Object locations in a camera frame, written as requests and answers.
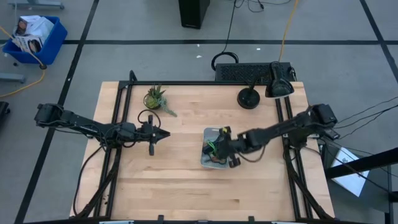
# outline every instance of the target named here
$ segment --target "yellow cable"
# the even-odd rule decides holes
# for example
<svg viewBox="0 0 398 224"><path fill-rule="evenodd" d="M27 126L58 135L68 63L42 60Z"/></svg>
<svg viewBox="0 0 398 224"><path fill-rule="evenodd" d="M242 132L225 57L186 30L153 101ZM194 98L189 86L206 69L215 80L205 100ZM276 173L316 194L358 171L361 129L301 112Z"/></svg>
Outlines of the yellow cable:
<svg viewBox="0 0 398 224"><path fill-rule="evenodd" d="M287 21L287 24L286 24L286 28L285 28L285 32L284 32L284 38L282 39L282 46L280 47L280 53L279 53L278 62L280 62L280 60L282 59L282 55L284 54L286 34L287 34L287 31L289 30L290 24L292 23L292 18L293 18L294 12L296 11L297 3L299 3L299 0L296 0L294 2L293 11L292 11L292 13L290 13L289 20Z"/></svg>
<svg viewBox="0 0 398 224"><path fill-rule="evenodd" d="M12 40L14 40L14 38L6 31L3 27L0 26L0 30L3 31L3 32L4 32L7 36L9 36ZM22 49L22 46L19 45L18 41L15 41L14 43L15 43L19 48ZM33 58L35 58L35 59L40 63L41 66L44 66L44 64L40 61L40 59L38 59L32 52L30 52L30 50L27 50L27 52L28 52ZM5 97L5 96L9 96L9 95L12 95L12 94L15 94L15 93L17 93L17 92L19 92L19 91L22 91L22 90L25 90L26 88L31 87L32 85L38 84L39 82L41 82L41 81L44 79L44 76L45 76L45 70L43 70L42 76L41 76L40 79L37 80L36 82L33 82L33 83L31 83L31 84L29 84L29 85L27 85L27 86L24 86L24 87L22 87L22 88L20 88L20 89L18 89L18 90L16 90L16 91L13 91L13 92L11 92L11 93L7 93L7 94L4 94L4 95L0 95L0 98Z"/></svg>

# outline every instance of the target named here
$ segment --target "potted succulent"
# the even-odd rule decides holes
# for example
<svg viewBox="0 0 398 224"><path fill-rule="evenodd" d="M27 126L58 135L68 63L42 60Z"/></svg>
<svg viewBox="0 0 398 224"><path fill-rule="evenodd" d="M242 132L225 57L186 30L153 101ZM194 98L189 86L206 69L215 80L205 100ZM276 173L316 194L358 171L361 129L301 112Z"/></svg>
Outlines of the potted succulent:
<svg viewBox="0 0 398 224"><path fill-rule="evenodd" d="M177 117L174 111L167 107L167 100L163 95L166 90L161 91L162 85L153 85L152 88L148 90L148 94L144 97L144 104L151 110L157 110L160 107L168 114Z"/></svg>

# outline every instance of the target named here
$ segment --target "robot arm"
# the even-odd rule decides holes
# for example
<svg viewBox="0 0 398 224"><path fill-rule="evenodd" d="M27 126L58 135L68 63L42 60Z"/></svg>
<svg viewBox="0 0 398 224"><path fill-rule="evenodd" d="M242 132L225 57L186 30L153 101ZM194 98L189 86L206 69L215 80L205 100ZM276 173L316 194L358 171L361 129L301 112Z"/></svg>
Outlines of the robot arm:
<svg viewBox="0 0 398 224"><path fill-rule="evenodd" d="M231 129L220 129L220 141L218 142L218 159L230 158L229 166L240 165L236 153L248 154L260 150L271 139L285 134L288 135L289 144L293 147L303 147L307 143L307 137L311 134L326 136L331 140L339 138L332 130L337 119L329 105L309 106L306 111L299 113L291 120L275 124L269 128L250 129L238 134L238 138L231 139Z"/></svg>
<svg viewBox="0 0 398 224"><path fill-rule="evenodd" d="M74 112L64 110L55 104L39 104L35 116L36 125L48 128L70 128L87 136L93 136L101 144L109 147L123 145L126 142L149 142L149 154L154 155L153 144L169 137L170 133L153 125L153 116L142 122L141 128L132 123L102 124L84 118Z"/></svg>

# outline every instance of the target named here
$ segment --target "small plant pot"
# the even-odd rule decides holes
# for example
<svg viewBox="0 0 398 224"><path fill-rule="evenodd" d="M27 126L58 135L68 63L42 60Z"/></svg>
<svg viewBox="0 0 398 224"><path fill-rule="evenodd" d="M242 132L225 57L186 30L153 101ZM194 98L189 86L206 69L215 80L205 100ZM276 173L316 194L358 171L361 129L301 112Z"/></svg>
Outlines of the small plant pot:
<svg viewBox="0 0 398 224"><path fill-rule="evenodd" d="M145 105L148 109L150 109L150 110L157 110L157 109L159 109L159 108L160 108L160 105L157 105L157 106L155 106L155 107L153 107L153 108L151 108L151 107L149 107L149 106L147 105L146 99L148 98L148 96L149 96L149 94L146 94L146 95L144 96L144 105Z"/></svg>

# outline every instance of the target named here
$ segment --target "black lamp base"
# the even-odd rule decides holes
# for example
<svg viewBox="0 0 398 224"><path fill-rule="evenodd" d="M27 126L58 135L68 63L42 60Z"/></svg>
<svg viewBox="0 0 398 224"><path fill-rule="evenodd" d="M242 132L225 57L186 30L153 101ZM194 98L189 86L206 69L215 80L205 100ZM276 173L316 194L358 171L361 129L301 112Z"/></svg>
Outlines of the black lamp base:
<svg viewBox="0 0 398 224"><path fill-rule="evenodd" d="M238 94L238 103L245 109L254 109L260 103L260 94L256 90L244 88Z"/></svg>

